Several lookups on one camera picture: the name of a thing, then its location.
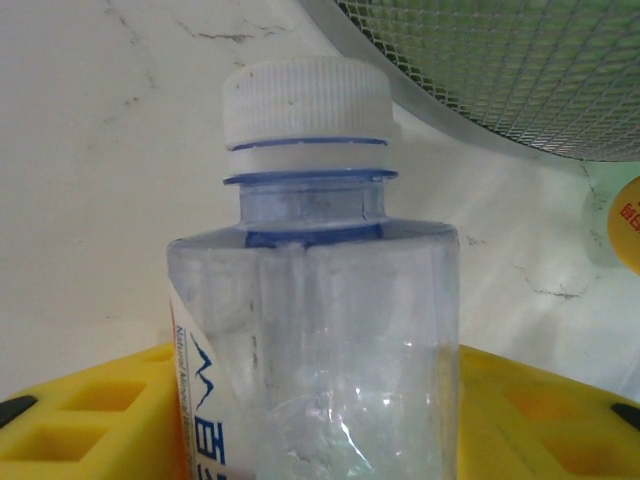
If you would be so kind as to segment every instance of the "bottle label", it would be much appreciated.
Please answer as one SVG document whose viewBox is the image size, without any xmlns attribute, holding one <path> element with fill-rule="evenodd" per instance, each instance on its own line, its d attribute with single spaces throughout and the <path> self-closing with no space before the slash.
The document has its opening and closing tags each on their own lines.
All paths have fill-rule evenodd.
<svg viewBox="0 0 640 480">
<path fill-rule="evenodd" d="M 231 382 L 173 285 L 170 285 L 170 295 L 190 478 L 253 479 L 249 438 Z"/>
</svg>

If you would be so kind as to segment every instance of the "square hole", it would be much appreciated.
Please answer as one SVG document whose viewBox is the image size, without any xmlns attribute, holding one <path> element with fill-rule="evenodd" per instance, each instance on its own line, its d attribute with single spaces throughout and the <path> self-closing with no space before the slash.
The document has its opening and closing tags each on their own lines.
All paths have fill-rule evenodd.
<svg viewBox="0 0 640 480">
<path fill-rule="evenodd" d="M 105 429 L 90 427 L 40 427 L 3 458 L 27 462 L 77 462 L 105 432 Z"/>
<path fill-rule="evenodd" d="M 141 382 L 103 381 L 89 385 L 78 393 L 65 410 L 122 412 L 129 408 L 146 384 Z"/>
<path fill-rule="evenodd" d="M 640 478 L 640 464 L 624 457 L 614 441 L 589 435 L 543 439 L 567 472 L 588 477 Z"/>
<path fill-rule="evenodd" d="M 512 387 L 504 396 L 529 420 L 580 420 L 588 416 L 569 394 L 548 385 Z"/>
</svg>

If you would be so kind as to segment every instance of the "bottle neck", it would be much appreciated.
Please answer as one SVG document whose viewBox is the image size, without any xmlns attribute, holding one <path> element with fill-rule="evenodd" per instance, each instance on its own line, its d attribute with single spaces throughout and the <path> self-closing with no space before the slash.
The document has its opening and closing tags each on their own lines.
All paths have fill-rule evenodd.
<svg viewBox="0 0 640 480">
<path fill-rule="evenodd" d="M 281 175 L 238 182 L 241 224 L 253 231 L 330 230 L 378 224 L 386 218 L 385 176 L 389 175 Z"/>
</svg>

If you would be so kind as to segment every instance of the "gray vein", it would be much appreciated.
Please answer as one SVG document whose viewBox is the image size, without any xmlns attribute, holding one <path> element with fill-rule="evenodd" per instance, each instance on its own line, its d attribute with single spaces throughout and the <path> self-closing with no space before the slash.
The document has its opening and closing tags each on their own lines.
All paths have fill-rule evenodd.
<svg viewBox="0 0 640 480">
<path fill-rule="evenodd" d="M 260 30 L 262 32 L 263 37 L 275 35 L 276 33 L 280 33 L 280 32 L 287 32 L 287 33 L 291 32 L 291 30 L 284 28 L 280 25 L 271 25 L 271 26 L 258 25 L 257 23 L 253 23 L 247 20 L 246 18 L 243 18 L 242 22 L 246 23 L 247 25 L 251 25 L 256 30 Z"/>
<path fill-rule="evenodd" d="M 470 247 L 473 247 L 477 245 L 485 245 L 487 242 L 479 238 L 473 238 L 467 235 L 467 243 L 469 244 Z"/>
<path fill-rule="evenodd" d="M 217 33 L 217 34 L 211 34 L 211 33 L 194 32 L 184 22 L 181 22 L 180 20 L 177 20 L 175 18 L 174 18 L 173 21 L 176 23 L 176 25 L 178 25 L 185 32 L 187 32 L 187 34 L 191 38 L 206 38 L 206 39 L 209 39 L 209 40 L 223 39 L 223 40 L 231 40 L 231 41 L 233 41 L 235 43 L 243 43 L 245 40 L 249 40 L 250 38 L 254 38 L 253 35 L 247 35 L 247 34 L 244 34 L 244 33 Z"/>
<path fill-rule="evenodd" d="M 140 101 L 140 97 L 132 97 L 130 100 L 125 100 L 123 102 L 123 105 L 125 107 L 130 107 L 131 105 L 134 105 L 136 103 L 138 103 Z"/>
<path fill-rule="evenodd" d="M 598 233 L 598 232 L 596 232 L 593 229 L 589 230 L 589 232 L 591 233 L 591 238 L 593 239 L 593 241 L 596 242 L 599 247 L 601 247 L 603 245 L 602 242 L 604 240 L 603 235 Z"/>
<path fill-rule="evenodd" d="M 144 72 L 144 76 L 147 77 L 147 81 L 149 82 L 149 88 L 151 90 L 155 90 L 156 88 L 158 88 L 158 84 L 156 83 L 156 79 L 155 79 L 155 77 L 153 75 L 151 75 L 151 72 L 149 70 Z"/>
<path fill-rule="evenodd" d="M 531 287 L 531 290 L 533 290 L 534 293 L 538 293 L 540 295 L 552 295 L 554 297 L 564 298 L 565 300 L 573 300 L 574 298 L 581 297 L 588 290 L 588 288 L 584 288 L 584 289 L 582 289 L 581 291 L 579 291 L 577 293 L 568 293 L 564 289 L 562 284 L 559 285 L 560 291 L 547 290 L 545 288 L 535 288 L 533 286 L 533 283 L 531 283 L 531 280 L 529 280 L 529 278 L 525 275 L 524 267 L 519 267 L 517 265 L 514 265 L 513 268 L 515 268 L 516 270 L 520 271 L 522 273 L 522 277 L 524 278 L 525 282 L 527 282 L 527 285 L 529 285 Z"/>
<path fill-rule="evenodd" d="M 604 208 L 605 204 L 607 203 L 607 199 L 602 197 L 596 192 L 596 188 L 593 184 L 593 180 L 591 179 L 591 174 L 589 173 L 589 170 L 587 170 L 584 160 L 580 161 L 580 168 L 582 169 L 584 177 L 587 179 L 587 185 L 589 186 L 591 195 L 593 195 L 594 203 L 597 204 L 596 211 L 600 211 Z"/>
<path fill-rule="evenodd" d="M 138 32 L 136 32 L 135 29 L 129 24 L 122 12 L 113 4 L 113 0 L 105 0 L 105 2 L 107 4 L 107 9 L 104 11 L 104 13 L 114 16 L 120 21 L 120 24 L 129 33 L 129 43 L 131 43 L 131 45 L 140 43 L 142 38 L 140 37 L 140 35 L 138 35 Z"/>
</svg>

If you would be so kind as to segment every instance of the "yellow object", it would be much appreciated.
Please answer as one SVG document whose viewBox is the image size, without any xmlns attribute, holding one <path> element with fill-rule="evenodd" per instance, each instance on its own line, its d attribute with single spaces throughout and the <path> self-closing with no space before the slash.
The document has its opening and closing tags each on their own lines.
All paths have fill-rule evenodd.
<svg viewBox="0 0 640 480">
<path fill-rule="evenodd" d="M 640 479 L 640 430 L 603 390 L 463 347 L 460 480 Z"/>
<path fill-rule="evenodd" d="M 19 394 L 38 402 L 0 429 L 0 480 L 185 480 L 171 354 Z M 469 347 L 460 360 L 459 480 L 640 479 L 640 405 Z"/>
<path fill-rule="evenodd" d="M 609 210 L 607 229 L 620 261 L 640 275 L 640 177 L 616 197 Z"/>
<path fill-rule="evenodd" d="M 0 480 L 185 480 L 173 348 L 157 347 L 16 395 Z"/>
</svg>

